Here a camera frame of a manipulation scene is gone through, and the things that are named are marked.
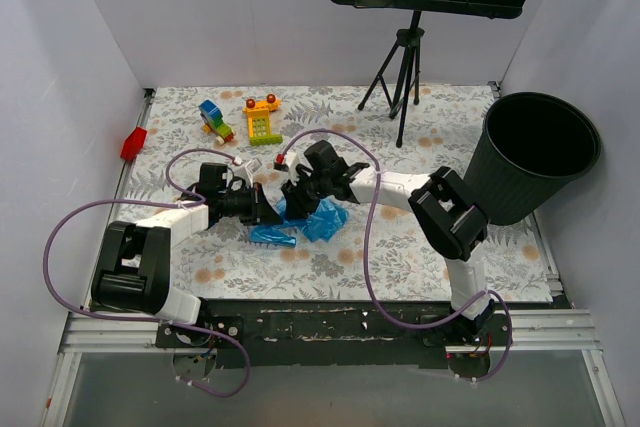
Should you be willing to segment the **blue trash bag roll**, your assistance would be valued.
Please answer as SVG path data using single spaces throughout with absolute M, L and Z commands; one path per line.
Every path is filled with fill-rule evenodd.
M 284 218 L 286 210 L 284 198 L 277 202 L 276 210 L 281 215 L 283 224 L 253 227 L 249 233 L 251 243 L 295 248 L 297 238 L 292 235 L 294 229 L 301 232 L 310 242 L 318 240 L 328 242 L 345 226 L 349 219 L 346 209 L 328 199 L 321 200 L 316 211 L 304 220 L 286 220 Z

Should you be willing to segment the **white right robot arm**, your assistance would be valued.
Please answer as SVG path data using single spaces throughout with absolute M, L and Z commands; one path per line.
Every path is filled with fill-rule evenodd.
M 285 217 L 305 219 L 328 197 L 370 206 L 364 234 L 364 280 L 372 303 L 383 317 L 411 330 L 442 328 L 469 345 L 486 336 L 494 305 L 478 248 L 486 239 L 488 218 L 454 170 L 442 167 L 432 174 L 403 174 L 382 171 L 375 159 L 349 164 L 326 140 L 309 147 L 304 157 L 306 164 L 288 150 L 276 156 L 274 168 L 289 175 L 281 187 Z M 377 205 L 413 213 L 430 246 L 444 258 L 451 288 L 449 316 L 410 324 L 389 314 L 376 298 L 368 251 Z

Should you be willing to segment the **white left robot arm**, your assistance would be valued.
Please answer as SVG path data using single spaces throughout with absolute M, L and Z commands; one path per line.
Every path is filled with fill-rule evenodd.
M 200 314 L 200 298 L 172 284 L 172 254 L 223 218 L 236 218 L 246 226 L 283 223 L 260 183 L 232 176 L 223 164 L 204 163 L 198 181 L 171 208 L 107 226 L 91 285 L 92 300 L 104 308 L 178 322 L 178 334 L 188 345 L 205 345 L 213 324 Z

